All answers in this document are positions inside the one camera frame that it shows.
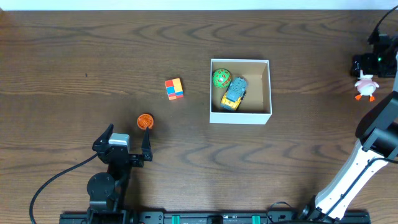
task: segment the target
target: yellow toy car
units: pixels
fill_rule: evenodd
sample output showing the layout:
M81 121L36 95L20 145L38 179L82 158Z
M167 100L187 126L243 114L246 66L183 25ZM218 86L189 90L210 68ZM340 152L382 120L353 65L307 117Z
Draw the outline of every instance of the yellow toy car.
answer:
M221 107L236 111L246 93L248 84L243 78L235 78L221 99Z

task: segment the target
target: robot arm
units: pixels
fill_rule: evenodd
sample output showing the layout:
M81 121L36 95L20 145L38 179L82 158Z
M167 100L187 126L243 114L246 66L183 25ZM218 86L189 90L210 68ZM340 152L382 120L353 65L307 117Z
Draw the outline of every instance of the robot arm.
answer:
M398 65L398 53L396 54L396 61L397 61L397 65ZM392 90L398 92L398 67L397 67L397 71L396 71L396 79L394 81L394 86L392 87Z
M398 92L393 91L359 123L358 140L347 162L331 183L313 198L299 219L341 220L349 203L388 160L398 155Z
M149 129L142 141L142 154L130 154L128 134L113 133L113 124L94 142L93 150L108 164L107 172L95 174L87 184L90 195L90 208L85 220L88 223L101 223L104 215L107 220L127 220L134 214L123 210L131 169L143 167L144 161L152 161L149 142Z
M371 150L364 151L361 141L357 140L353 153L339 173L337 173L331 183L315 197L315 206L326 214L328 213L328 216L333 219L342 219L349 203L354 199L356 194L379 169L387 165L386 161L376 161L361 175L369 161L375 158L384 157ZM353 185L352 189L347 192L357 177L359 177L358 181Z

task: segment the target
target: orange ball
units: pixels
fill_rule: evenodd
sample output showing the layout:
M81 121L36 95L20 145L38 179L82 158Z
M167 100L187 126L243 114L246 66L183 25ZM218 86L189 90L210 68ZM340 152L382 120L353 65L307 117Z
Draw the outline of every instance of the orange ball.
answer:
M152 129L154 126L154 118L150 114L142 114L137 119L137 125L142 130L146 130L147 127Z

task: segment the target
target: cardboard box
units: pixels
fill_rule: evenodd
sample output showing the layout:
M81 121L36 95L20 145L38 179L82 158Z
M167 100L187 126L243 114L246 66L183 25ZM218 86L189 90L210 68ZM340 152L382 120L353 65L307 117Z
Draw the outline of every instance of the cardboard box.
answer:
M266 124L272 115L271 81L268 60L211 59L210 65L210 123L219 124ZM225 68L232 78L244 78L248 87L237 111L220 106L227 89L213 84L213 72Z

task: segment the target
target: green ball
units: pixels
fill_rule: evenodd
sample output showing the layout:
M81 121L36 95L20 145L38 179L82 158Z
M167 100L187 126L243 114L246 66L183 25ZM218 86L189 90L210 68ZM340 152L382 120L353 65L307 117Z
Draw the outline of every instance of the green ball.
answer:
M227 69L220 68L213 72L213 84L217 88L228 88L231 81L232 76Z

